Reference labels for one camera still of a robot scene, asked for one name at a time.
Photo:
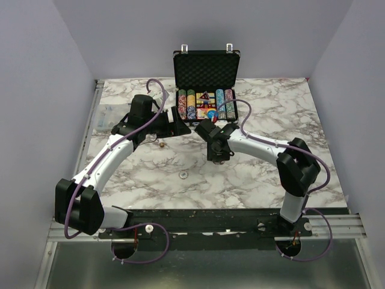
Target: white marble tabletop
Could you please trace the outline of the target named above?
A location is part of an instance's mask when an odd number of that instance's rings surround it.
[[[159,79],[170,97],[166,107],[175,104],[175,82]],[[105,81],[100,104],[127,104],[136,94],[146,94],[147,79]],[[153,82],[150,88],[160,93]],[[245,128],[255,134],[278,140],[294,137],[306,141],[331,170],[331,181],[310,195],[308,207],[345,207],[346,202],[327,142],[304,78],[238,79],[236,97],[245,99],[253,112]],[[247,106],[238,105],[239,119]],[[93,131],[87,163],[102,149],[109,132]],[[179,172],[188,177],[181,179]],[[316,184],[325,180],[322,170]],[[279,208],[284,189],[277,169],[244,154],[235,154],[223,165],[206,160],[206,143],[194,132],[181,137],[159,139],[140,145],[107,182],[101,194],[106,206],[123,208]]]

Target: black case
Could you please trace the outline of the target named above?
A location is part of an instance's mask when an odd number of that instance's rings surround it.
[[[232,45],[227,45],[227,50],[216,51],[187,51],[182,45],[181,51],[174,51],[174,74],[176,85],[176,106],[178,106],[179,90],[193,89],[195,93],[215,92],[217,89],[231,89],[235,99],[235,79],[238,72],[239,50],[232,50]],[[238,122],[238,109],[234,102],[235,119],[228,122]],[[203,119],[186,119],[185,123],[198,125]]]

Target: case latch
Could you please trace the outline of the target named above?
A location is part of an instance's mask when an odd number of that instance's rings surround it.
[[[180,50],[182,51],[182,54],[187,54],[188,53],[188,45],[182,44],[182,48]]]
[[[226,44],[226,53],[233,53],[233,44],[232,43]]]

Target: gray wall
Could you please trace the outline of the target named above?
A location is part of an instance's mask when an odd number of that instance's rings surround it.
[[[94,81],[50,0],[1,1],[0,39],[0,287],[32,288]]]
[[[385,286],[385,2],[355,0],[310,78],[348,204]]]
[[[96,78],[173,76],[172,52],[241,50],[240,77],[310,76],[351,0],[54,0]]]

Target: gray floor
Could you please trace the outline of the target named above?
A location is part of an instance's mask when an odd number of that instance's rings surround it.
[[[322,252],[325,241],[304,241],[299,256]],[[136,259],[159,252],[138,252]],[[61,243],[48,288],[369,288],[354,240],[336,240],[312,263],[283,259],[276,251],[171,251],[149,265],[112,262],[108,243]]]

